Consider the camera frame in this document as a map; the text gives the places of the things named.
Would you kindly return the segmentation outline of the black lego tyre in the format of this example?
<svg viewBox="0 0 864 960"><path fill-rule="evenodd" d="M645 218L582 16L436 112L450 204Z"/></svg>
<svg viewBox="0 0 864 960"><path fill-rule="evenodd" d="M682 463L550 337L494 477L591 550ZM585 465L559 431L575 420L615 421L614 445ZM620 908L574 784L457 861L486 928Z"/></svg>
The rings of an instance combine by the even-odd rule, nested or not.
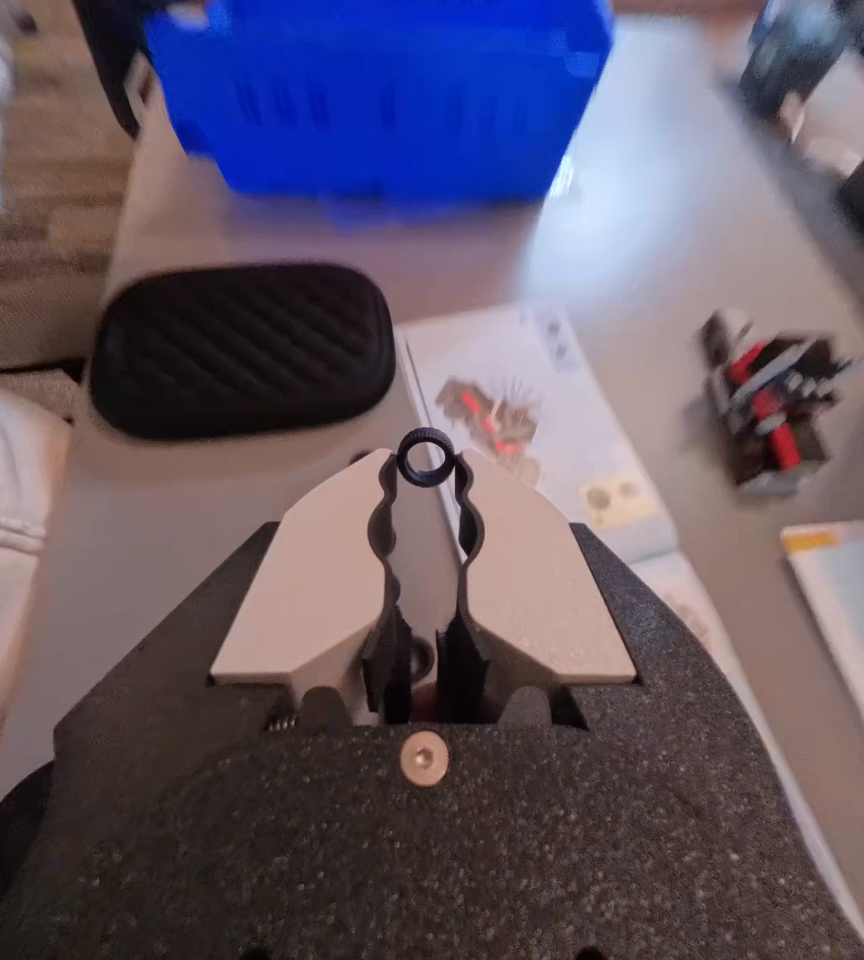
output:
<svg viewBox="0 0 864 960"><path fill-rule="evenodd" d="M410 461L414 448L429 446L441 454L441 463L429 469L418 469ZM454 446L447 434L433 427L421 426L408 432L401 440L395 454L401 477L420 489L434 489L445 483L453 473L456 463Z"/></svg>

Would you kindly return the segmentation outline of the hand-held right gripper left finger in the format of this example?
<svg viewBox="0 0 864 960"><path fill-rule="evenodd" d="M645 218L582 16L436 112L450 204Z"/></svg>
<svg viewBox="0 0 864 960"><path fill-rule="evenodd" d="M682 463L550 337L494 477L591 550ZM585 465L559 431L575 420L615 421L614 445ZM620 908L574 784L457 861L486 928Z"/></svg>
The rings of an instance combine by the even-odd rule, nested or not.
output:
<svg viewBox="0 0 864 960"><path fill-rule="evenodd" d="M379 448L323 481L273 534L210 668L218 685L336 690L353 721L408 720L412 632L390 567L398 463Z"/></svg>

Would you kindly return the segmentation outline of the open instruction booklet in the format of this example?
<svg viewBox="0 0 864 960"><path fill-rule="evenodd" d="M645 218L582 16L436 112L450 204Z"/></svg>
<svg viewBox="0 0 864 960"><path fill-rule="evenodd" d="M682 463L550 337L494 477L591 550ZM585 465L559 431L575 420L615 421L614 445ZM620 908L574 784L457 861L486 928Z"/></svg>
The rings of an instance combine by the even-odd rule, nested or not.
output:
<svg viewBox="0 0 864 960"><path fill-rule="evenodd" d="M474 449L582 522L678 616L722 670L770 754L805 845L864 942L864 918L782 756L671 514L561 309L494 307L395 333L421 426Z"/></svg>

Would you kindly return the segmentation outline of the black red lego truck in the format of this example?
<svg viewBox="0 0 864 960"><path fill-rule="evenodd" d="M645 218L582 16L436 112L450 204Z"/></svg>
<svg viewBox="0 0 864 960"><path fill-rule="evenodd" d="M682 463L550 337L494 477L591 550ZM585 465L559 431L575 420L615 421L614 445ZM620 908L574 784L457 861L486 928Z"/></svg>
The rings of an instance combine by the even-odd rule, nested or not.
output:
<svg viewBox="0 0 864 960"><path fill-rule="evenodd" d="M735 328L735 318L717 310L698 332L726 473L745 497L792 498L831 462L819 418L854 362L830 337L749 341L752 323Z"/></svg>

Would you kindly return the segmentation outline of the blue plastic bin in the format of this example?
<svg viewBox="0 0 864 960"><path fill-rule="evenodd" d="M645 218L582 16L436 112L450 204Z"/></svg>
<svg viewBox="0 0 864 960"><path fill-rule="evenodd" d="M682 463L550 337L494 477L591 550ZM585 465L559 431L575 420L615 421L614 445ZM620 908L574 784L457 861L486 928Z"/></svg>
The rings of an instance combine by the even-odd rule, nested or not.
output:
<svg viewBox="0 0 864 960"><path fill-rule="evenodd" d="M145 19L180 146L250 196L546 196L615 41L610 2L207 2Z"/></svg>

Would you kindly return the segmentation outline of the black wrist rest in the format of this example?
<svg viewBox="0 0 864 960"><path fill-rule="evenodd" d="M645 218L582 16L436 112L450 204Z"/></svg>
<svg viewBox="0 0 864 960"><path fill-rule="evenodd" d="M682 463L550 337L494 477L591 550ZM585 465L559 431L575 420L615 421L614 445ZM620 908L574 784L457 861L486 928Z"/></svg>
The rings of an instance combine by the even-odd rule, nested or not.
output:
<svg viewBox="0 0 864 960"><path fill-rule="evenodd" d="M88 391L111 427L198 441L329 426L374 408L396 376L378 285L330 262L150 275L106 306Z"/></svg>

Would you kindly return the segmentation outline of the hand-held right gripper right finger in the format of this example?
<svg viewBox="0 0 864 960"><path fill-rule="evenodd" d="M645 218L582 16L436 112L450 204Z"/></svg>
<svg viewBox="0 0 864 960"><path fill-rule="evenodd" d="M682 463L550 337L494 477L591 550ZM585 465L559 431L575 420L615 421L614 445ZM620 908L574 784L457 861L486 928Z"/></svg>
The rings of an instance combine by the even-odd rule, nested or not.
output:
<svg viewBox="0 0 864 960"><path fill-rule="evenodd" d="M513 697L548 702L573 687L627 686L637 668L579 538L549 500L474 451L457 455L459 571L437 635L438 708L448 722L494 722Z"/></svg>

